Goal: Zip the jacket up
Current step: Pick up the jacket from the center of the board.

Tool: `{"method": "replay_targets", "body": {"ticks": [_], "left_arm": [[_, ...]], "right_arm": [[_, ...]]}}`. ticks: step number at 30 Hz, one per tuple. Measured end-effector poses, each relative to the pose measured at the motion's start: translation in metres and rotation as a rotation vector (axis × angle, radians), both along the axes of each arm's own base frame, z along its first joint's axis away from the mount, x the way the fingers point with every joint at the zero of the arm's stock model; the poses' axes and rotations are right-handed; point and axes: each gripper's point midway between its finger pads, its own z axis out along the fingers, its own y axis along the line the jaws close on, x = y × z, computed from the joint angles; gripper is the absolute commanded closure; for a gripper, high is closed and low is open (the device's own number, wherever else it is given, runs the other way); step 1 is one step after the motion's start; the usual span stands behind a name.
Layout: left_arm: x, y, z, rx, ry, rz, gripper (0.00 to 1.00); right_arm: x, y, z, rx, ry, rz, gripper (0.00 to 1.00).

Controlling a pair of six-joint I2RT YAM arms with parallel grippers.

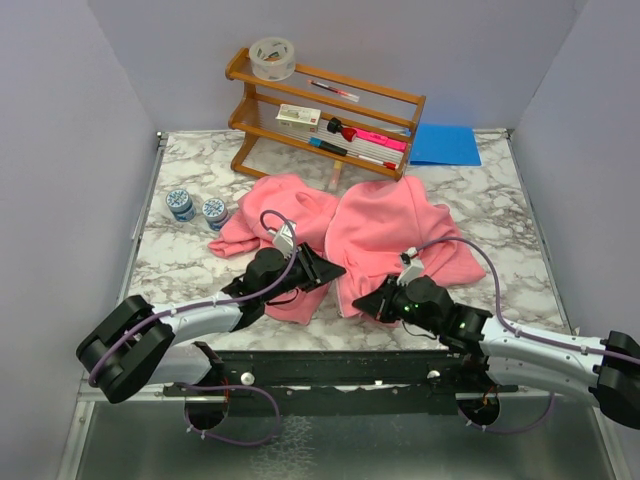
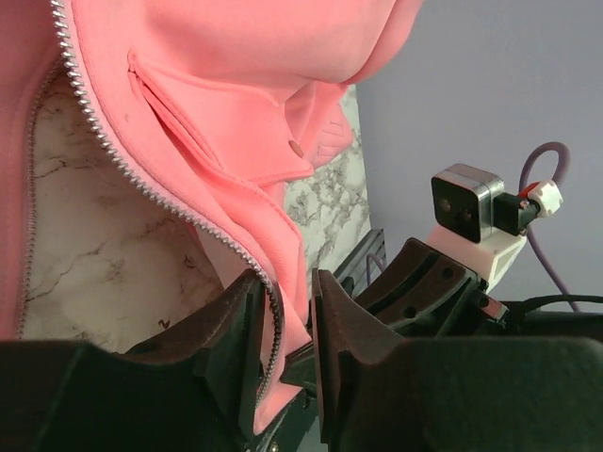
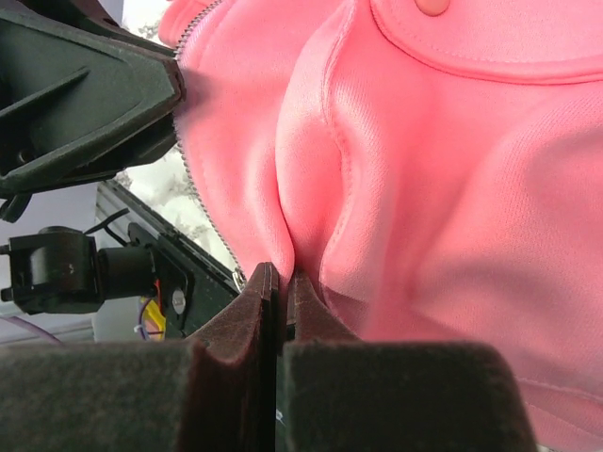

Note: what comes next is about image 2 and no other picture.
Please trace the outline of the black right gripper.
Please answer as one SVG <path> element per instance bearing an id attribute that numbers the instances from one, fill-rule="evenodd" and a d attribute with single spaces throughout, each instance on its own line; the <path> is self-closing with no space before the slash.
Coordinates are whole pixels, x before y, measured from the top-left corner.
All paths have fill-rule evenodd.
<path id="1" fill-rule="evenodd" d="M 355 301 L 405 337 L 601 337 L 602 314 L 550 312 L 557 302 L 602 304 L 595 295 L 557 294 L 499 301 L 474 294 L 474 272 L 410 238 Z"/>

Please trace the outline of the pink zip jacket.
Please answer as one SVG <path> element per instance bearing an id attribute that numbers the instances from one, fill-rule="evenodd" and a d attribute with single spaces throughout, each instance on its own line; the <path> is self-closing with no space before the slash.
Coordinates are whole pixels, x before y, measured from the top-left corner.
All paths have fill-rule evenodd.
<path id="1" fill-rule="evenodd" d="M 298 394 L 285 357 L 309 341 L 302 236 L 285 184 L 351 144 L 347 88 L 406 42 L 417 1 L 5 1 L 1 5 L 1 335 L 21 327 L 25 143 L 36 96 L 62 62 L 91 131 L 126 177 L 196 224 L 231 283 L 268 284 L 253 430 Z"/>

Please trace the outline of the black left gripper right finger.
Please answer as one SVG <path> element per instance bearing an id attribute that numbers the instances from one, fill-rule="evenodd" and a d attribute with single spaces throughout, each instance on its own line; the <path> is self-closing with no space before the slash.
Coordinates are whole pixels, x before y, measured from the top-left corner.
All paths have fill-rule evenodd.
<path id="1" fill-rule="evenodd" d="M 313 275 L 320 438 L 332 451 L 598 451 L 602 346 L 405 339 Z"/>

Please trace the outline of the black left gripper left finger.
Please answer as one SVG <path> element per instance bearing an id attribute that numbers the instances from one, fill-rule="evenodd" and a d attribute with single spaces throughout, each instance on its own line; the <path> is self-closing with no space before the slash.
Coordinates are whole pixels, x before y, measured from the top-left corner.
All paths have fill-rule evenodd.
<path id="1" fill-rule="evenodd" d="M 3 342 L 2 449 L 247 450 L 264 302 L 248 270 L 123 354 L 82 341 Z"/>

